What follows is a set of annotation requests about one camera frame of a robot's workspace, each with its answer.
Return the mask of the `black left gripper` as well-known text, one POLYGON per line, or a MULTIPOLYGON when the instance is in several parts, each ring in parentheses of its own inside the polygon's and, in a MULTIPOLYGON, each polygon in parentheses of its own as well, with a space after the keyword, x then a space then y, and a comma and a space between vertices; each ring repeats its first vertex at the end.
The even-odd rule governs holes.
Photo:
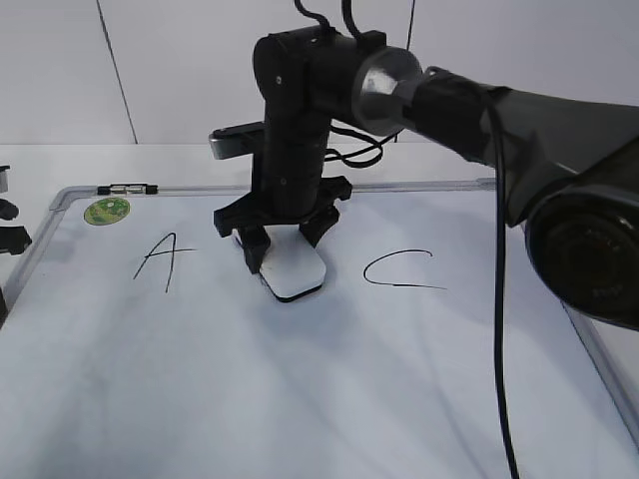
MULTIPOLYGON (((14 220, 19 216, 19 209, 7 200, 0 200, 0 219, 14 220)), ((0 253, 11 255, 22 254, 32 243, 24 226, 0 228, 0 253)), ((0 324, 7 317, 7 303, 2 288, 0 289, 0 324)))

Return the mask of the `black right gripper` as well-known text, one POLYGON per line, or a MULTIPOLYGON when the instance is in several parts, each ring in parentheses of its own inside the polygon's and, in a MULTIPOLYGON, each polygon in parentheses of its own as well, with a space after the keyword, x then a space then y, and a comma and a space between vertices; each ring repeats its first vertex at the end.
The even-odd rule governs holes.
POLYGON ((258 273, 271 246, 263 226, 300 225, 311 247, 339 220, 336 199, 350 198, 352 185, 344 177, 322 175, 330 118, 308 111, 263 120, 263 149, 252 154, 251 191, 214 211, 214 226, 221 237, 238 230, 244 259, 258 273))

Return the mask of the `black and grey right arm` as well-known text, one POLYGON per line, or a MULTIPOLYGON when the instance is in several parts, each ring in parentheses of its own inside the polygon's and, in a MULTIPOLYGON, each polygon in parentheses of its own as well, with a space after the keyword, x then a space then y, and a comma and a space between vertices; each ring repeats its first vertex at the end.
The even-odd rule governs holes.
POLYGON ((544 96, 422 68, 370 31, 306 27, 261 38, 253 68, 262 121, 213 132, 218 158, 252 155, 251 190, 217 210, 257 270, 266 227, 296 225, 317 243, 337 221, 343 177, 327 178, 327 138, 341 121, 385 138, 413 131, 497 175, 498 219, 524 226, 528 257, 565 304, 638 325, 638 110, 544 96))

